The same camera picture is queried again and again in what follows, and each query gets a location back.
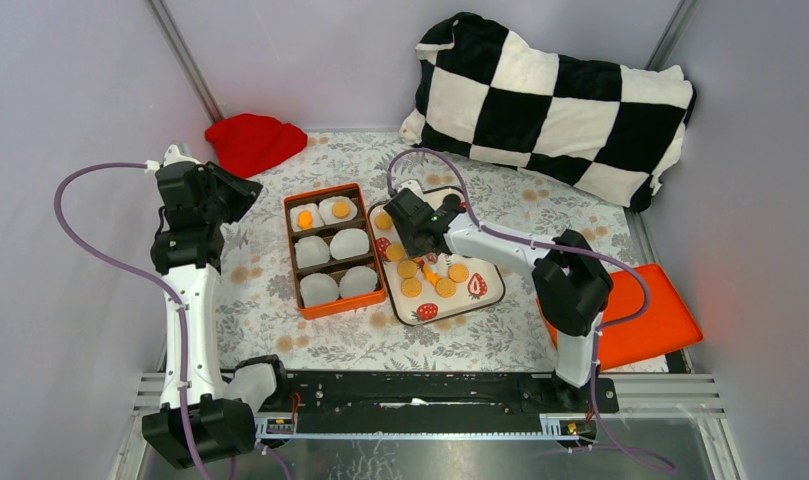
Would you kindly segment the orange fish cookie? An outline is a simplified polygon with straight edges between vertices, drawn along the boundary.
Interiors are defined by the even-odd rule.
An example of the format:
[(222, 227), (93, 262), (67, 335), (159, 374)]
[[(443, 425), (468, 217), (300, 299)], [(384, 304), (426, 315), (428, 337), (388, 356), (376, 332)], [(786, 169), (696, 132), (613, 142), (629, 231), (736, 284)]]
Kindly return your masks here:
[(435, 287), (440, 280), (440, 276), (435, 272), (432, 266), (428, 263), (423, 263), (421, 270), (425, 280)]
[(300, 230), (309, 230), (315, 227), (315, 216), (311, 210), (301, 210), (296, 217), (296, 225)]

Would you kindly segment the white strawberry tray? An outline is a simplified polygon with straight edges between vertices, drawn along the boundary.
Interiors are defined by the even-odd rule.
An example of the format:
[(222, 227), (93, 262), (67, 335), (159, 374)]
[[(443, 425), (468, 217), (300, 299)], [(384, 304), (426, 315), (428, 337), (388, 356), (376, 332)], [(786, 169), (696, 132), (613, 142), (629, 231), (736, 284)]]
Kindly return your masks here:
[[(431, 323), (450, 317), (470, 313), (494, 305), (505, 295), (505, 284), (497, 266), (483, 260), (466, 258), (459, 255), (447, 255), (449, 267), (455, 263), (467, 266), (469, 278), (466, 282), (455, 283), (447, 273), (437, 273), (435, 263), (437, 255), (428, 254), (418, 258), (406, 256), (403, 260), (412, 260), (419, 264), (420, 271), (414, 278), (421, 281), (422, 293), (417, 298), (407, 298), (400, 290), (402, 279), (397, 273), (399, 262), (390, 262), (384, 255), (385, 249), (392, 243), (401, 243), (398, 233), (393, 227), (390, 230), (379, 230), (374, 225), (374, 218), (384, 211), (385, 204), (378, 202), (369, 209), (369, 220), (374, 234), (378, 252), (381, 254), (381, 272), (388, 289), (394, 316), (403, 324), (416, 326)], [(433, 287), (422, 274), (422, 264), (428, 263), (440, 276)]]

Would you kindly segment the orange cookie tin box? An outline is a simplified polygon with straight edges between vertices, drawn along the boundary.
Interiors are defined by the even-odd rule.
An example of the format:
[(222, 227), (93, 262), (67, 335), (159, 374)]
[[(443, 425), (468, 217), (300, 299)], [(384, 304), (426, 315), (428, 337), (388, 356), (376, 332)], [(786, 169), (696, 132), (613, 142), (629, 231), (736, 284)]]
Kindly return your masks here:
[(284, 208), (296, 302), (304, 319), (386, 300), (379, 250), (358, 184), (289, 196)]

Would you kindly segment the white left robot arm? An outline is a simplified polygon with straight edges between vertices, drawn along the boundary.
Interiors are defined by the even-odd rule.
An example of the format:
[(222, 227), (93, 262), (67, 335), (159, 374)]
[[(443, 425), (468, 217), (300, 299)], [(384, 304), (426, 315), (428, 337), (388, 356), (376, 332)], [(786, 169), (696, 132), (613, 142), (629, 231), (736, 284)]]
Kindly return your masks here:
[(177, 469), (251, 451), (255, 414), (289, 401), (275, 356), (219, 367), (213, 296), (221, 277), (222, 225), (239, 221), (262, 191), (209, 162), (179, 157), (155, 171), (163, 205), (150, 255), (167, 312), (166, 374), (159, 409), (143, 419), (148, 444)]

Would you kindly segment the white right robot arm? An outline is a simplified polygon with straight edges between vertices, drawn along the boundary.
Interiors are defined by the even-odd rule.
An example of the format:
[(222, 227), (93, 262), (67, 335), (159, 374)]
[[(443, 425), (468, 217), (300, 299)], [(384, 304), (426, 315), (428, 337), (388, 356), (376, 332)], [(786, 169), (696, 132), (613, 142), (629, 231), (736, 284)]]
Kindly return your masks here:
[(458, 255), (508, 268), (530, 282), (546, 323), (556, 330), (560, 378), (555, 402), (577, 412), (593, 398), (594, 330), (613, 280), (584, 237), (566, 230), (547, 243), (532, 234), (477, 221), (455, 194), (437, 207), (403, 188), (384, 206), (411, 256)]

